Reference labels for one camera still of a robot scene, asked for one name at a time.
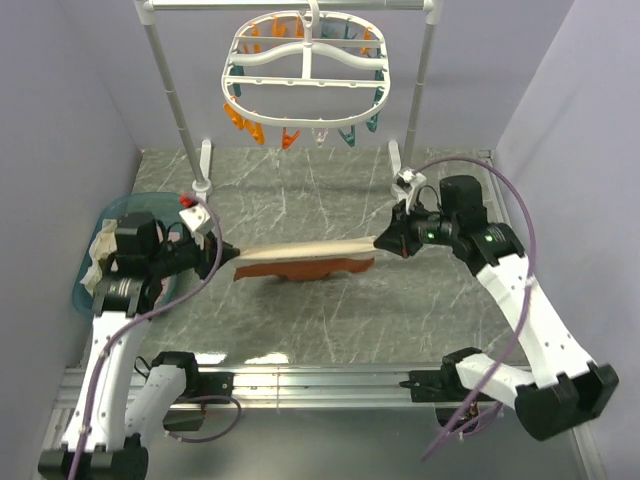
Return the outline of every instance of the gray marble surface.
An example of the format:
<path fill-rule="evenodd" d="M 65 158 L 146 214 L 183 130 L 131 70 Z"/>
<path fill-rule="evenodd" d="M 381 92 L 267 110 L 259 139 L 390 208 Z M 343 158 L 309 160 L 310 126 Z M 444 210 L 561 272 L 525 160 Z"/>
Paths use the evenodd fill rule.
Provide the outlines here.
<path fill-rule="evenodd" d="M 421 150 L 414 166 L 452 153 L 482 156 Z M 440 178 L 462 173 L 482 181 L 496 219 L 480 167 L 455 162 L 426 172 L 435 187 Z M 238 247 L 377 235 L 394 203 L 384 148 L 220 149 L 211 178 L 210 203 L 224 239 Z M 184 192 L 192 180 L 183 151 L 146 150 L 134 192 Z M 433 193 L 425 190 L 423 202 L 434 208 Z M 316 282 L 232 282 L 232 276 L 231 265 L 222 268 L 198 296 L 155 319 L 141 354 L 187 350 L 229 364 L 437 362 L 468 346 L 495 355 L 511 332 L 492 298 L 444 247 L 425 247 L 409 260 L 382 252 L 366 273 Z M 196 281 L 183 275 L 176 294 Z M 510 361 L 526 362 L 521 350 Z"/>

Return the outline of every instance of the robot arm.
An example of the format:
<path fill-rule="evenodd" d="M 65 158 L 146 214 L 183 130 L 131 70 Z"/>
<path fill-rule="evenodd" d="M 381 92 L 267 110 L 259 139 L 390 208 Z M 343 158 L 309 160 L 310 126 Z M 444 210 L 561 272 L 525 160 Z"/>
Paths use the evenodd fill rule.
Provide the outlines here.
<path fill-rule="evenodd" d="M 91 353 L 79 400 L 62 437 L 63 448 L 43 452 L 38 465 L 47 480 L 67 478 L 82 433 L 91 373 L 106 343 L 136 315 L 154 308 L 163 278 L 190 269 L 205 278 L 213 268 L 216 242 L 206 209 L 190 205 L 180 215 L 186 228 L 176 242 L 158 239 L 158 223 L 148 212 L 119 219 L 117 251 L 107 262 L 94 296 Z M 239 250 L 223 244 L 221 264 L 237 255 Z M 114 262 L 117 271 L 112 270 Z M 100 475 L 144 479 L 146 447 L 162 431 L 162 420 L 171 405 L 178 397 L 203 394 L 194 354 L 163 352 L 153 360 L 144 387 L 127 407 L 133 364 L 149 323 L 143 321 L 129 329 L 105 360 L 77 480 L 102 478 Z"/>
<path fill-rule="evenodd" d="M 394 206 L 389 228 L 376 248 L 415 255 L 422 245 L 444 245 L 463 261 L 486 288 L 516 329 L 523 304 L 529 260 L 513 230 L 489 223 L 479 182 L 453 176 L 440 182 L 439 211 L 427 211 L 419 201 L 426 178 L 401 170 L 396 186 L 405 195 Z M 515 409 L 527 432 L 545 440 L 597 418 L 613 394 L 618 377 L 609 365 L 597 366 L 567 330 L 535 278 L 529 315 L 519 342 L 531 371 L 501 365 L 482 393 Z M 444 358 L 444 384 L 470 390 L 494 364 L 475 348 Z"/>

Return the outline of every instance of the white wall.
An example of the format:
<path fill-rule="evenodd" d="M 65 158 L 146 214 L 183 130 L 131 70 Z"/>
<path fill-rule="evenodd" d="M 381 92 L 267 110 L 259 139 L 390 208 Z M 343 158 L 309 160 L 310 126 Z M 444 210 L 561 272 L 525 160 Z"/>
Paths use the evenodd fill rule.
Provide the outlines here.
<path fill-rule="evenodd" d="M 59 0 L 82 30 L 100 75 L 133 138 L 142 147 L 176 147 L 173 124 L 133 0 Z M 445 0 L 436 31 L 418 142 L 494 148 L 573 0 Z M 358 145 L 404 140 L 424 30 L 420 12 L 356 12 L 385 34 L 392 93 L 376 135 L 358 130 Z M 187 121 L 196 139 L 219 146 L 255 145 L 222 110 L 220 75 L 236 30 L 252 12 L 160 12 L 158 26 Z M 282 95 L 280 104 L 302 104 Z M 319 114 L 325 103 L 310 105 Z M 266 130 L 276 146 L 281 131 Z M 309 133 L 302 142 L 313 143 Z M 345 145 L 332 133 L 327 144 Z"/>
<path fill-rule="evenodd" d="M 592 429 L 610 478 L 626 480 L 640 477 L 640 6 L 608 5 L 576 0 L 497 155 L 532 210 L 542 285 L 620 376 Z"/>
<path fill-rule="evenodd" d="M 0 465 L 32 478 L 64 366 L 86 319 L 71 305 L 102 207 L 130 191 L 139 152 L 55 0 L 0 13 Z"/>

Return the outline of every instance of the blue basket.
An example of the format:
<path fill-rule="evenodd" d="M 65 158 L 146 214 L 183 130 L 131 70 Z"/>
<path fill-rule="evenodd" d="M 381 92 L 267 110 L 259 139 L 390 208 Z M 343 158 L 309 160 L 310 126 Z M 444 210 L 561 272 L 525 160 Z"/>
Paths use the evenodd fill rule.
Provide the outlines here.
<path fill-rule="evenodd" d="M 107 208 L 104 209 L 102 215 L 98 219 L 96 228 L 91 235 L 91 241 L 96 237 L 98 232 L 102 229 L 102 222 L 108 219 L 118 219 L 127 213 L 133 212 L 151 212 L 156 219 L 161 220 L 166 226 L 172 223 L 180 221 L 180 211 L 184 207 L 180 204 L 180 196 L 175 193 L 161 192 L 161 193 L 134 193 L 121 197 L 112 202 Z M 89 292 L 84 288 L 84 285 L 80 283 L 80 280 L 85 276 L 87 270 L 91 266 L 91 257 L 89 256 L 89 246 L 82 259 L 82 265 L 78 271 L 76 277 L 76 283 L 73 287 L 71 299 L 75 309 L 82 315 L 93 318 L 93 298 L 89 295 Z M 167 303 L 173 296 L 173 291 L 176 288 L 176 277 L 169 279 L 167 285 L 167 291 L 162 304 Z"/>

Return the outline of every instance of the clothespin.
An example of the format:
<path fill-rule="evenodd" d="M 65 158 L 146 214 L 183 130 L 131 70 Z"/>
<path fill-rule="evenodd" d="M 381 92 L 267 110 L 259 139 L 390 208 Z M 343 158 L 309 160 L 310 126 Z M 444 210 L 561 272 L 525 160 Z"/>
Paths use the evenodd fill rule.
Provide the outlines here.
<path fill-rule="evenodd" d="M 296 17 L 296 37 L 304 38 L 304 28 L 302 26 L 302 18 L 300 18 L 300 15 Z"/>
<path fill-rule="evenodd" d="M 329 134 L 329 129 L 325 128 L 319 132 L 316 132 L 315 128 L 311 129 L 311 134 L 313 135 L 313 137 L 316 139 L 316 145 L 318 147 L 322 147 L 322 144 L 324 143 L 324 141 L 327 138 L 327 135 Z"/>
<path fill-rule="evenodd" d="M 271 27 L 271 35 L 274 37 L 284 37 L 287 34 L 287 26 L 278 26 L 278 17 L 273 17 L 273 26 Z"/>
<path fill-rule="evenodd" d="M 253 27 L 251 29 L 251 36 L 252 37 L 259 37 L 260 36 L 260 29 L 258 28 L 258 25 L 256 23 L 251 23 L 251 26 Z M 253 53 L 260 53 L 262 51 L 262 47 L 260 46 L 260 44 L 255 43 L 253 45 Z"/>
<path fill-rule="evenodd" d="M 384 95 L 384 88 L 382 87 L 378 87 L 376 88 L 376 93 L 373 97 L 373 106 L 375 107 L 380 100 L 382 99 L 382 96 Z M 376 130 L 378 130 L 378 116 L 380 115 L 380 112 L 376 113 L 373 117 L 371 117 L 369 120 L 367 120 L 366 124 L 367 124 L 367 129 L 371 132 L 371 133 L 375 133 Z"/>
<path fill-rule="evenodd" d="M 352 148 L 356 146 L 356 126 L 355 125 L 351 125 L 351 132 L 349 133 L 344 133 L 340 129 L 338 129 L 338 133 L 340 134 L 342 139 L 345 142 L 347 142 L 347 145 L 349 145 Z"/>
<path fill-rule="evenodd" d="M 235 102 L 236 101 L 236 97 L 231 97 L 231 100 L 233 100 Z M 229 118 L 231 119 L 233 124 L 236 126 L 236 128 L 238 130 L 242 130 L 244 128 L 244 123 L 245 123 L 245 120 L 242 117 L 242 115 L 240 115 L 238 112 L 236 112 L 233 109 L 233 107 L 231 105 L 229 105 L 228 103 L 225 103 L 223 108 L 224 108 L 224 111 L 227 113 L 227 115 L 229 115 Z"/>
<path fill-rule="evenodd" d="M 371 27 L 367 27 L 364 31 L 364 39 L 365 40 L 371 40 L 372 36 L 371 36 Z M 362 55 L 369 55 L 369 50 L 371 50 L 371 48 L 369 47 L 364 47 L 362 50 L 360 50 L 360 53 Z"/>
<path fill-rule="evenodd" d="M 376 113 L 373 117 L 371 117 L 366 122 L 367 123 L 367 129 L 371 133 L 376 133 L 376 130 L 378 130 L 378 115 L 380 115 L 380 112 Z"/>
<path fill-rule="evenodd" d="M 282 128 L 282 149 L 283 150 L 288 149 L 291 145 L 293 145 L 293 142 L 295 142 L 299 136 L 300 136 L 300 130 L 298 130 L 293 136 L 289 136 L 287 135 L 287 127 L 283 127 Z"/>
<path fill-rule="evenodd" d="M 356 32 L 353 37 L 349 37 L 349 21 L 350 20 L 347 18 L 347 21 L 344 23 L 344 36 L 342 37 L 344 40 L 353 40 L 358 36 L 358 33 Z"/>
<path fill-rule="evenodd" d="M 231 75 L 236 76 L 236 77 L 243 77 L 244 76 L 244 67 L 241 65 L 232 65 L 231 66 Z M 239 97 L 242 95 L 242 89 L 240 88 L 240 85 L 237 83 L 232 84 L 233 87 L 233 94 L 236 97 Z"/>
<path fill-rule="evenodd" d="M 249 120 L 245 119 L 244 126 L 249 131 L 253 139 L 258 143 L 258 145 L 264 145 L 264 131 L 262 130 L 261 124 L 256 122 L 255 125 L 252 125 Z"/>
<path fill-rule="evenodd" d="M 374 103 L 374 105 L 375 105 L 376 103 L 378 103 L 380 100 L 382 100 L 382 96 L 383 96 L 383 95 L 384 95 L 384 88 L 382 88 L 382 87 L 378 87 L 378 88 L 376 88 L 376 93 L 375 93 L 375 95 L 373 96 L 373 103 Z"/>
<path fill-rule="evenodd" d="M 333 36 L 333 30 L 327 28 L 327 26 L 325 25 L 326 20 L 327 16 L 324 15 L 322 17 L 322 31 L 320 32 L 320 38 L 331 38 Z"/>

